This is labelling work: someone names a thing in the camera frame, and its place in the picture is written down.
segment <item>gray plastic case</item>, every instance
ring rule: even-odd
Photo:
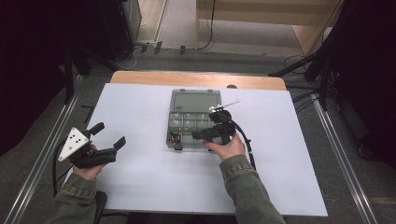
[[[221,105],[220,91],[173,90],[166,135],[168,147],[204,148],[202,140],[192,138],[192,132],[215,125],[208,114],[209,107],[217,105]]]

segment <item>gray floor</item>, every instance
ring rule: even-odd
[[[167,71],[205,71],[231,72],[242,75],[259,76],[281,69],[283,57],[262,55],[238,55],[212,52],[187,51],[180,55],[178,51],[161,50],[154,54],[153,49],[141,54],[136,53],[135,70],[167,70]],[[64,128],[64,135],[72,126],[83,129],[84,120],[89,110],[83,105],[95,105],[102,88],[111,78],[111,73],[96,63],[92,74],[86,78],[83,91],[78,98],[75,109]],[[305,86],[301,75],[284,77],[288,85]],[[291,96],[297,96],[307,90],[289,89]],[[296,106],[308,100],[305,98]],[[0,158],[0,220],[6,219],[7,213],[15,200],[21,184],[28,176],[35,159],[50,134],[50,130],[63,107],[64,91],[52,101],[44,113],[37,119],[22,142]],[[392,223],[395,219],[395,203],[378,199],[394,198],[396,174],[381,161],[366,161],[359,157],[356,143],[348,132],[342,117],[335,112],[335,104],[329,99],[330,113],[334,118],[334,126],[340,132],[343,144],[361,183],[369,198],[375,198],[373,208],[380,223]],[[353,201],[347,182],[334,157],[331,145],[323,130],[318,114],[313,105],[298,114],[307,148],[311,155],[323,199],[329,212],[328,217],[287,217],[288,223],[362,223],[361,216]],[[26,208],[21,223],[42,223],[53,214],[53,201],[50,177],[50,164],[41,178],[32,200]],[[65,163],[58,164],[58,175],[65,170]],[[157,215],[152,223],[164,223],[164,218]],[[102,223],[125,223],[124,217],[104,217]]]
[[[158,38],[164,48],[179,49],[182,45],[187,49],[195,47],[194,11],[193,0],[168,0]],[[210,37],[211,11],[207,12],[207,18],[208,21],[200,20],[200,48]],[[285,57],[303,54],[290,25],[214,21],[213,32],[212,44],[205,51]]]

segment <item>table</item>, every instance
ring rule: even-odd
[[[239,89],[223,89],[230,84]],[[282,79],[182,72],[116,72],[106,84],[89,124],[90,128],[102,121],[106,128],[92,141],[98,148],[110,147],[123,135],[127,141],[117,161],[108,164],[98,177],[97,188],[108,195],[106,209],[234,212],[223,187],[217,155],[177,152],[165,144],[170,93],[180,88],[220,90],[223,103],[239,97],[241,103],[229,111],[252,139],[258,172],[275,207],[286,216],[327,216]]]
[[[328,27],[335,24],[344,0],[216,0],[214,20],[293,25],[304,55],[313,52]],[[195,48],[199,20],[211,17],[213,0],[196,0]]]

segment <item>black stand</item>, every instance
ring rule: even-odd
[[[100,64],[110,69],[112,72],[120,70],[117,66],[109,63],[99,55],[84,47],[67,44],[64,53],[64,74],[66,82],[66,98],[64,100],[65,105],[69,103],[74,94],[72,66],[74,64],[81,75],[89,75],[91,72],[91,67],[87,61],[87,58],[96,60]]]
[[[332,48],[335,39],[337,38],[340,31],[343,29],[345,23],[347,22],[351,12],[355,8],[359,1],[346,0],[344,7],[341,11],[340,17],[338,18],[336,24],[329,33],[329,36],[323,41],[321,47],[311,55],[306,56],[297,63],[294,63],[278,72],[268,74],[268,77],[283,77],[291,71],[304,66],[307,63],[311,63],[304,73],[304,78],[306,81],[315,81],[319,75],[321,75],[320,81],[320,91],[319,91],[319,102],[323,107],[323,110],[327,111],[326,108],[326,91],[328,85],[329,74],[332,71]]]

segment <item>person's left hand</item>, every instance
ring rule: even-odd
[[[91,148],[94,150],[97,149],[95,145],[91,145]],[[99,175],[99,173],[102,171],[102,168],[105,166],[106,164],[98,165],[88,169],[79,169],[77,166],[74,165],[73,174],[78,175],[83,179],[94,181],[96,177]]]

